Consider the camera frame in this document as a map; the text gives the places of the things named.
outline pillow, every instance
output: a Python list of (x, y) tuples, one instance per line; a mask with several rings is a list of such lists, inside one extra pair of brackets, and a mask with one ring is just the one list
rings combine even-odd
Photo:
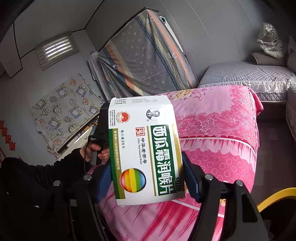
[(252, 61), (257, 65), (286, 66), (285, 58), (273, 58), (264, 52), (251, 53)]
[(291, 71), (296, 72), (296, 43), (291, 36), (289, 36), (288, 53), (287, 67)]
[(257, 43), (265, 53), (275, 58), (283, 58), (287, 52), (284, 42), (270, 23), (263, 23)]

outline striped colorful ball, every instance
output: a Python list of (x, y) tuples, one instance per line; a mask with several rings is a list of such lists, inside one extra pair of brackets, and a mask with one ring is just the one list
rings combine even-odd
[(121, 174), (120, 183), (125, 190), (134, 193), (145, 187), (146, 178), (140, 170), (130, 168)]

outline pink bedspread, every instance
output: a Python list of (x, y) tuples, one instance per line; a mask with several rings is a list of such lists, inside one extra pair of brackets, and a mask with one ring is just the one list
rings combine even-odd
[[(263, 106), (245, 86), (215, 86), (165, 93), (177, 120), (181, 149), (192, 163), (218, 180), (242, 180), (251, 191), (259, 147), (256, 116)], [(169, 202), (117, 206), (113, 185), (99, 204), (118, 240), (187, 240), (200, 204), (186, 196)], [(213, 241), (219, 239), (225, 211), (220, 200)]]

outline dark floor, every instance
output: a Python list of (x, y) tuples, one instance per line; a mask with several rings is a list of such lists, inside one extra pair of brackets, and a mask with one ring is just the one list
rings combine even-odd
[(275, 192), (296, 187), (296, 145), (286, 120), (258, 119), (258, 149), (254, 186), (256, 204)]

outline red circular logo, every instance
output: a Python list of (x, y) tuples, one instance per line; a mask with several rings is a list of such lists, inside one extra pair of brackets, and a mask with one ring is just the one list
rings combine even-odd
[(129, 113), (127, 113), (125, 111), (119, 112), (116, 116), (117, 121), (121, 122), (121, 123), (128, 122), (129, 118), (130, 118)]

